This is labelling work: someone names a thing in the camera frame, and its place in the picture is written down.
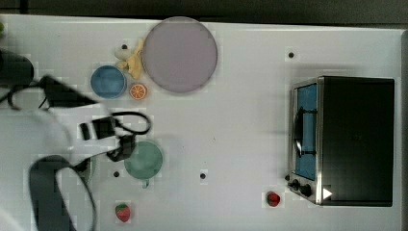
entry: oven door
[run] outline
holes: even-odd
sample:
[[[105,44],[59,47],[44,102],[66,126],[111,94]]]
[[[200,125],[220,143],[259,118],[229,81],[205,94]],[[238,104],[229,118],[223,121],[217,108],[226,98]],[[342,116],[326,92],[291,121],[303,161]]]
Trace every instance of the oven door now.
[[[295,89],[293,122],[294,173],[316,179],[318,85]]]

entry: green bowl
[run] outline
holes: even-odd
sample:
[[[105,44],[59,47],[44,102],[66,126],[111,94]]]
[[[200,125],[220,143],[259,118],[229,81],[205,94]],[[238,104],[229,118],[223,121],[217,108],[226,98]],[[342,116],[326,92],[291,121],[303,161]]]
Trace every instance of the green bowl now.
[[[145,180],[144,188],[147,188],[148,180],[160,171],[162,164],[162,151],[153,141],[137,142],[132,155],[124,161],[129,174],[137,179]]]

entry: bowl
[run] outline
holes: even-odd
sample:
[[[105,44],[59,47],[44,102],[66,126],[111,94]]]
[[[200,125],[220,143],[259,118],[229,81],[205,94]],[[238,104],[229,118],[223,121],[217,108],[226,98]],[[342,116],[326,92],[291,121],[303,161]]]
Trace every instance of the bowl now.
[[[126,78],[118,68],[102,65],[93,72],[90,86],[102,98],[118,98],[126,90]]]
[[[144,189],[149,185],[149,179],[160,171],[162,164],[162,151],[153,141],[138,141],[132,155],[124,161],[130,175],[144,180]]]

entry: blue bowl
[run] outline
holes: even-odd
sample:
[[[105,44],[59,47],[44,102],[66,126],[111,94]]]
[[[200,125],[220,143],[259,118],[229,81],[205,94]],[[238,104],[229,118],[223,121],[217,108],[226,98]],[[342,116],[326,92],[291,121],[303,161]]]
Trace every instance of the blue bowl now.
[[[117,98],[126,90],[126,78],[118,68],[102,65],[93,72],[90,86],[102,98]]]

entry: oven window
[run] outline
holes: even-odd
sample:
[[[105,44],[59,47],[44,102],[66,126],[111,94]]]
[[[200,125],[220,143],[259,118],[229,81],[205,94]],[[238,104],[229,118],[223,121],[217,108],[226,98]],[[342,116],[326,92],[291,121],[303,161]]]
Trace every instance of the oven window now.
[[[318,109],[318,86],[316,84],[297,89],[297,111],[302,110],[301,149],[296,154],[295,170],[297,175],[310,180],[316,177],[316,119]]]

